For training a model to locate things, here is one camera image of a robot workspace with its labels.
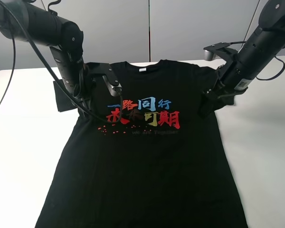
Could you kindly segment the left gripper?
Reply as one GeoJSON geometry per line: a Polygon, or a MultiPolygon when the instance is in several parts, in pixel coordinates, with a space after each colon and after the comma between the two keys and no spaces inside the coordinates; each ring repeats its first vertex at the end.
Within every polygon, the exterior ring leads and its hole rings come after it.
{"type": "Polygon", "coordinates": [[[71,94],[82,107],[92,113],[92,91],[95,87],[95,79],[92,77],[89,67],[84,63],[75,63],[72,66],[73,89],[71,94]]]}

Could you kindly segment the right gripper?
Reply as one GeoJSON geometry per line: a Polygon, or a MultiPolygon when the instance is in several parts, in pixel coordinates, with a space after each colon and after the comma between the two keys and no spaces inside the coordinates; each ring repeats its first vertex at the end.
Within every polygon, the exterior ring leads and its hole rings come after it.
{"type": "Polygon", "coordinates": [[[248,88],[248,68],[245,66],[219,66],[207,74],[203,81],[203,96],[198,114],[206,118],[220,105],[234,104],[234,98],[248,88]]]}

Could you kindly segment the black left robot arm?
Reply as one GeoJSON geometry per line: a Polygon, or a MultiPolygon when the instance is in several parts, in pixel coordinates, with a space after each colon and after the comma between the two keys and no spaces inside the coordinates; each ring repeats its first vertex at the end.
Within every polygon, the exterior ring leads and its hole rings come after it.
{"type": "Polygon", "coordinates": [[[31,0],[0,0],[0,32],[12,41],[28,42],[58,87],[83,113],[95,117],[86,106],[84,78],[88,68],[83,61],[83,32],[72,21],[44,10],[31,0]],[[60,71],[59,80],[38,45],[50,48],[60,71]]]}

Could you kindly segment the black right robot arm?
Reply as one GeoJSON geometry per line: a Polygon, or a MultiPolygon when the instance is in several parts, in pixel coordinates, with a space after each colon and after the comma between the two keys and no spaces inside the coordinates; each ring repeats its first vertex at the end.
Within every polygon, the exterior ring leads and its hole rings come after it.
{"type": "Polygon", "coordinates": [[[241,44],[239,51],[230,48],[231,42],[204,48],[206,61],[220,57],[225,64],[216,69],[214,85],[203,91],[200,116],[233,105],[234,97],[245,93],[248,85],[285,48],[285,0],[269,0],[261,11],[258,27],[241,44]]]}

